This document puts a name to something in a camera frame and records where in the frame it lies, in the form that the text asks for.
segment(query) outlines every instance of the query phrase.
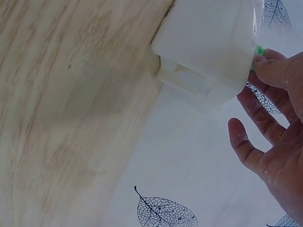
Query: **wooden table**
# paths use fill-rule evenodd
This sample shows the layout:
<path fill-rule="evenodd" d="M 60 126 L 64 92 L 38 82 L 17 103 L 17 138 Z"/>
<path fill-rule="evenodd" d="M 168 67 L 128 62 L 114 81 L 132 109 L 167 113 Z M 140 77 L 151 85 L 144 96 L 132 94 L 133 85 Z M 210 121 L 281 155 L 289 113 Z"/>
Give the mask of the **wooden table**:
<path fill-rule="evenodd" d="M 173 0 L 0 1 L 0 226 L 99 227 L 161 89 Z"/>

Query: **leaf skeleton pattern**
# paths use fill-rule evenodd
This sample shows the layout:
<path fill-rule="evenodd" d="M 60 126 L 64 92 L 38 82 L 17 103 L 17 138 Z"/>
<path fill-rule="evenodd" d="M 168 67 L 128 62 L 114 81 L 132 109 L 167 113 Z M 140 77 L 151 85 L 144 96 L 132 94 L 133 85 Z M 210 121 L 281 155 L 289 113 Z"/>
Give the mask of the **leaf skeleton pattern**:
<path fill-rule="evenodd" d="M 262 103 L 262 105 L 268 112 L 272 114 L 278 114 L 278 113 L 280 114 L 280 111 L 278 110 L 276 105 L 273 104 L 272 101 L 269 98 L 267 98 L 264 94 L 262 94 L 262 92 L 260 92 L 250 83 L 246 83 L 246 86 L 248 86 L 252 90 L 252 92 L 255 94 L 255 96 L 258 98 L 258 100 Z"/>
<path fill-rule="evenodd" d="M 274 227 L 300 227 L 293 219 L 288 215 L 285 215 Z"/>
<path fill-rule="evenodd" d="M 282 26 L 286 29 L 292 28 L 287 9 L 281 0 L 264 1 L 263 25 L 270 28 L 275 26 Z"/>
<path fill-rule="evenodd" d="M 140 200 L 137 215 L 142 227 L 198 227 L 194 213 L 174 201 L 160 197 L 142 197 L 134 187 Z"/>

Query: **hand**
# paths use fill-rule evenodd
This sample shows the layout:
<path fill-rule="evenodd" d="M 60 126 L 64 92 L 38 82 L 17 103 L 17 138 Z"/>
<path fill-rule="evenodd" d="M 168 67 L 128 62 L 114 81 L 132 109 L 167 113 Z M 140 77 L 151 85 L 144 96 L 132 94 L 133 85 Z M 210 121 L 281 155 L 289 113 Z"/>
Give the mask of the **hand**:
<path fill-rule="evenodd" d="M 264 57 L 255 58 L 254 68 L 249 82 L 272 100 L 290 126 L 281 126 L 246 87 L 238 100 L 273 147 L 266 153 L 253 147 L 238 119 L 228 123 L 231 145 L 287 214 L 303 225 L 303 53 L 287 59 L 265 50 Z"/>

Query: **green cap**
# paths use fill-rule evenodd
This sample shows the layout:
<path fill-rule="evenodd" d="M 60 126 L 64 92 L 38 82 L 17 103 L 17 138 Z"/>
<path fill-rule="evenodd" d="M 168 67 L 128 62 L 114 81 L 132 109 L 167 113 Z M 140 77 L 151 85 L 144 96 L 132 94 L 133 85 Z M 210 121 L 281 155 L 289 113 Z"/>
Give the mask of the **green cap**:
<path fill-rule="evenodd" d="M 255 55 L 256 54 L 262 54 L 262 55 L 264 55 L 264 49 L 263 49 L 262 46 L 257 45 L 256 50 L 255 50 Z M 250 71 L 253 71 L 253 72 L 255 71 L 255 69 L 254 69 L 253 66 L 251 66 Z"/>

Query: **plastic container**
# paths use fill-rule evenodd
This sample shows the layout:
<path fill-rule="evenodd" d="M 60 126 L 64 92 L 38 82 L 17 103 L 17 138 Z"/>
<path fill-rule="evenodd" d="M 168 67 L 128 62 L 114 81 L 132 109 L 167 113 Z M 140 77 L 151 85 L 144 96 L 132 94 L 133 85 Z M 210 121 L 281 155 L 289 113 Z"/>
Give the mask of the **plastic container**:
<path fill-rule="evenodd" d="M 158 78 L 213 113 L 246 85 L 260 31 L 262 0 L 176 0 L 152 42 Z"/>

